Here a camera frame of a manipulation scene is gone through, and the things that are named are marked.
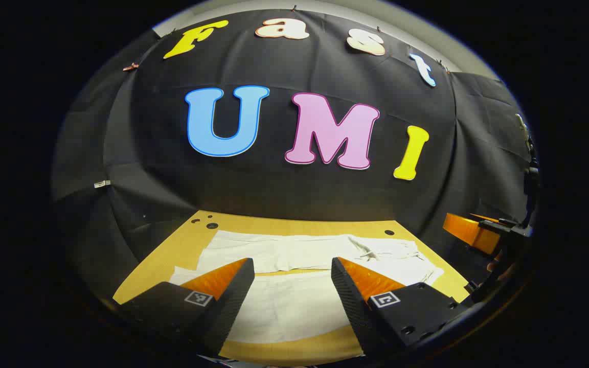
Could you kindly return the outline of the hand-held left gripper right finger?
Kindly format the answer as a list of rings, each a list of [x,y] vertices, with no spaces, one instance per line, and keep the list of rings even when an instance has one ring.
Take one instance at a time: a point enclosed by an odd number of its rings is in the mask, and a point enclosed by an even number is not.
[[[425,282],[409,286],[342,257],[331,279],[363,354],[406,352],[437,335],[470,306]]]

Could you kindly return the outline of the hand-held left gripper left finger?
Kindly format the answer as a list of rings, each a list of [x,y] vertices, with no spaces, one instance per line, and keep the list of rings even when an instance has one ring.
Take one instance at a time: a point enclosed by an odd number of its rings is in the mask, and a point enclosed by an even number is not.
[[[245,257],[182,284],[159,282],[119,311],[162,346],[218,356],[254,279],[253,259]]]

